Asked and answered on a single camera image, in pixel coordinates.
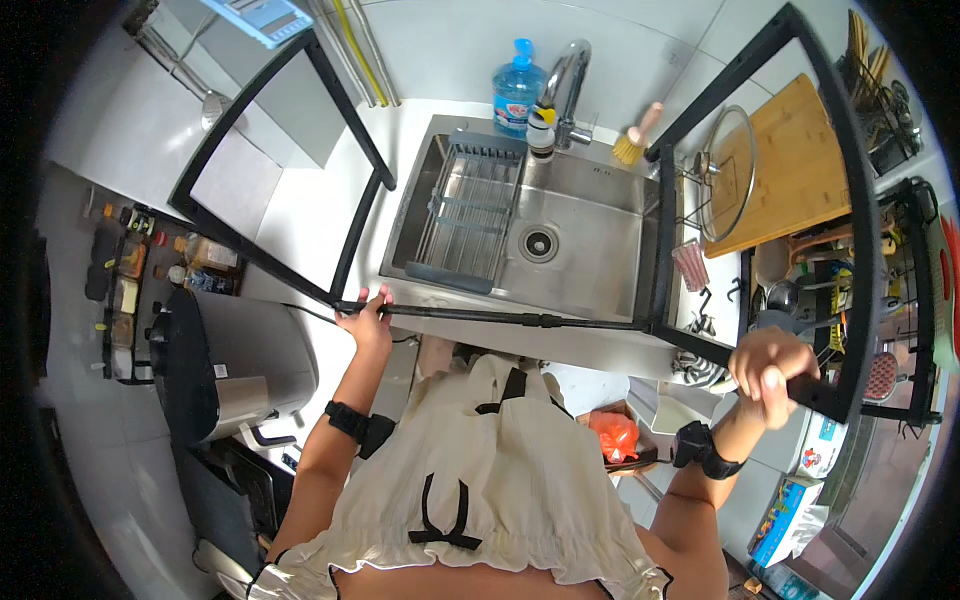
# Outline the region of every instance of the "woman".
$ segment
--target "woman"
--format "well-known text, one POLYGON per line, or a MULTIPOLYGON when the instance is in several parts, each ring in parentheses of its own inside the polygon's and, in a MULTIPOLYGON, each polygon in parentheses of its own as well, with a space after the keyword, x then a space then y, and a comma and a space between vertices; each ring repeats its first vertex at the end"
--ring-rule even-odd
MULTIPOLYGON (((324 415, 310 432, 250 598, 727 597, 716 512, 736 477, 691 463, 650 529, 634 525, 596 435, 535 365, 487 354, 468 372, 423 380, 344 486, 358 450, 344 422, 370 412, 393 347, 377 309, 392 300, 382 286, 360 313, 338 315, 357 350, 327 407, 337 426, 324 415)), ((819 372, 811 348, 775 328, 744 338, 730 371, 741 399, 713 439, 722 459, 742 463, 796 408, 785 379, 819 372)))

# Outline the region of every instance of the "hand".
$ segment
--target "hand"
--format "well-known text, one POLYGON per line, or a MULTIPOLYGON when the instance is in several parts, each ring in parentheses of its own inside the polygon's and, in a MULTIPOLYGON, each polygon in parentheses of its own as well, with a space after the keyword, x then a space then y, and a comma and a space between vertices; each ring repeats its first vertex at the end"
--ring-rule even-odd
POLYGON ((740 342, 728 365, 740 387, 740 411, 767 429, 786 425, 797 403, 786 395, 786 381, 801 373, 820 378, 813 348, 777 327, 758 329, 740 342))
MULTIPOLYGON (((370 290, 360 290, 359 302, 367 302, 370 290)), ((380 292, 373 300, 367 302, 363 310, 355 315, 341 315, 336 313, 337 325, 349 331, 357 343, 357 353, 373 353, 386 357, 394 349, 394 338, 390 333, 390 315, 380 315, 377 310, 383 304, 392 304, 394 295, 384 283, 380 292)))

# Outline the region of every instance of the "countertop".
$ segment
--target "countertop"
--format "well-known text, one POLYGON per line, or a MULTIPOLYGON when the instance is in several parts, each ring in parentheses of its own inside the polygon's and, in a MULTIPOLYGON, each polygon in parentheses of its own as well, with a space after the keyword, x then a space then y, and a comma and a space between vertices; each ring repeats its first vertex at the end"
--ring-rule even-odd
MULTIPOLYGON (((350 270, 345 298, 354 298, 361 287, 377 287, 382 281, 394 290, 395 302, 451 308, 544 312, 503 300, 473 296, 428 284, 390 279, 378 274, 404 187, 411 175, 417 150, 434 114, 489 118, 491 105, 469 102, 410 99, 398 108, 359 107, 358 112, 377 148, 396 174, 394 191, 380 190, 359 249, 350 270)), ((613 144, 618 132, 597 128, 594 139, 613 144)), ((610 165, 617 166, 610 157, 610 165)), ((641 161, 637 169, 645 169, 641 161)), ((340 250, 372 168, 349 131, 345 131, 324 169, 285 169, 264 214, 256 243, 307 278, 328 286, 340 250)), ((684 228, 683 241, 697 231, 684 228)), ((707 313, 714 317, 717 339, 735 344, 739 305, 725 297, 734 276, 739 275, 739 256, 729 254, 707 261, 714 298, 707 313)), ((675 277, 673 303, 679 326, 691 320, 702 299, 688 294, 675 277)), ((308 299, 301 299, 317 305, 308 299)), ((674 349, 665 342, 638 332, 534 329, 509 324, 478 324, 397 316, 397 326, 430 333, 485 348, 588 367, 623 372, 650 379, 673 379, 670 372, 674 349)))

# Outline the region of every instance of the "wrist strap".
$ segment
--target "wrist strap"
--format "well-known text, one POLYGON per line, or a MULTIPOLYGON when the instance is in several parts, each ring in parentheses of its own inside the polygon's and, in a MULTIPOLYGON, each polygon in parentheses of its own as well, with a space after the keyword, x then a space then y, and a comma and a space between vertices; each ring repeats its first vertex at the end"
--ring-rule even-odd
POLYGON ((330 425, 343 431, 360 444, 357 456, 367 460, 394 433, 396 422, 383 415, 367 417, 343 402, 330 400, 324 408, 330 417, 330 425))
POLYGON ((691 461, 703 468, 704 475, 717 480, 736 475, 744 465, 725 461, 717 453, 710 428, 698 420, 684 425, 673 441, 673 466, 683 468, 691 461))

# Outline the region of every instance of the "stainless steel sink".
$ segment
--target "stainless steel sink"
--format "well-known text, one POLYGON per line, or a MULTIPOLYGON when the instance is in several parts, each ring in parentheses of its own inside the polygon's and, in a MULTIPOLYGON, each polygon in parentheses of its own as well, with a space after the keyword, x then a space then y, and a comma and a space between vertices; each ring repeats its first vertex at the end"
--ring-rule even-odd
MULTIPOLYGON (((438 285, 404 269, 417 255, 446 139, 455 129, 492 133, 492 124, 444 115, 430 122, 380 267, 383 276, 438 285)), ((646 313, 657 184, 610 166, 611 150, 594 141, 571 150, 579 156, 557 152, 549 162, 526 157, 489 297, 587 319, 629 321, 635 306, 646 313)))

